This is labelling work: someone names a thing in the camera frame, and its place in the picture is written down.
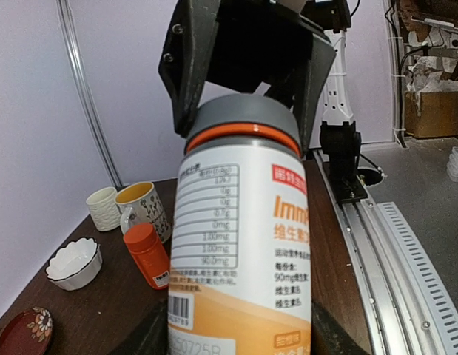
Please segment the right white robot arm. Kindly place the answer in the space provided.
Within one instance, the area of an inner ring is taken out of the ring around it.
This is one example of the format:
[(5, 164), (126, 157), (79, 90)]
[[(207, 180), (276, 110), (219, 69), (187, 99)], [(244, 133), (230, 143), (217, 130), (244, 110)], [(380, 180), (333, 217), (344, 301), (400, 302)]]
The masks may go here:
[(346, 90), (345, 1), (178, 1), (158, 66), (183, 138), (195, 125), (203, 87), (266, 95), (292, 111), (300, 150), (309, 150), (315, 118), (339, 204), (366, 198), (361, 136)]

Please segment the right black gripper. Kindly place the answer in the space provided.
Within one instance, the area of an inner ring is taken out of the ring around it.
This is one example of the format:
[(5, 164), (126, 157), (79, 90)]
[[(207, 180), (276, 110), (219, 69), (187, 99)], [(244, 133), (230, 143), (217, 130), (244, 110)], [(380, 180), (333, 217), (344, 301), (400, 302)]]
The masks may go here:
[(266, 97), (296, 118), (307, 152), (318, 101), (335, 59), (321, 27), (271, 1), (178, 1), (158, 73), (172, 102), (175, 133), (189, 134), (205, 83)]

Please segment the grey lid vitamin bottle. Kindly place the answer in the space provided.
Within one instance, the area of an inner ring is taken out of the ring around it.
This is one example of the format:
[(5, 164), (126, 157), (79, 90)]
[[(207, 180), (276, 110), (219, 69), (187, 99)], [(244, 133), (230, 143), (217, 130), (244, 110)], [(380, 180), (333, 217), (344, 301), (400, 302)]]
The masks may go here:
[(170, 354), (309, 354), (306, 173), (293, 114), (260, 95), (202, 105), (178, 173)]

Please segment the orange pill bottle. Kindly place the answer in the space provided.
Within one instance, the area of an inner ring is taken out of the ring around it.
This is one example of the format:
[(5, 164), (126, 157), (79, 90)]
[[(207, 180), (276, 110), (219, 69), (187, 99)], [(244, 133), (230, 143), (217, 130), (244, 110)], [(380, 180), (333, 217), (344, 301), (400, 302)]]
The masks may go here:
[(169, 256), (153, 225), (133, 226), (123, 236), (135, 264), (149, 285), (161, 290), (169, 286)]

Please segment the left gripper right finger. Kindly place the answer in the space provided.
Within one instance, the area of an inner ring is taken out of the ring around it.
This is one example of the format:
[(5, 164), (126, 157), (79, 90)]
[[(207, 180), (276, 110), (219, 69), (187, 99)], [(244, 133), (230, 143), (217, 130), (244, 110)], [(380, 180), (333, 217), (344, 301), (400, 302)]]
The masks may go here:
[(317, 302), (312, 303), (311, 354), (367, 355), (342, 326)]

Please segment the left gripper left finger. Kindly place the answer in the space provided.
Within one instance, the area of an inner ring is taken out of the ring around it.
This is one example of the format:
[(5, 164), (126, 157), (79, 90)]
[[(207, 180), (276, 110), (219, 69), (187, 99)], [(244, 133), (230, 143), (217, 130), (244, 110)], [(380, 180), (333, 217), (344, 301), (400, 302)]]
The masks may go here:
[(131, 334), (109, 354), (168, 354), (168, 302), (157, 303)]

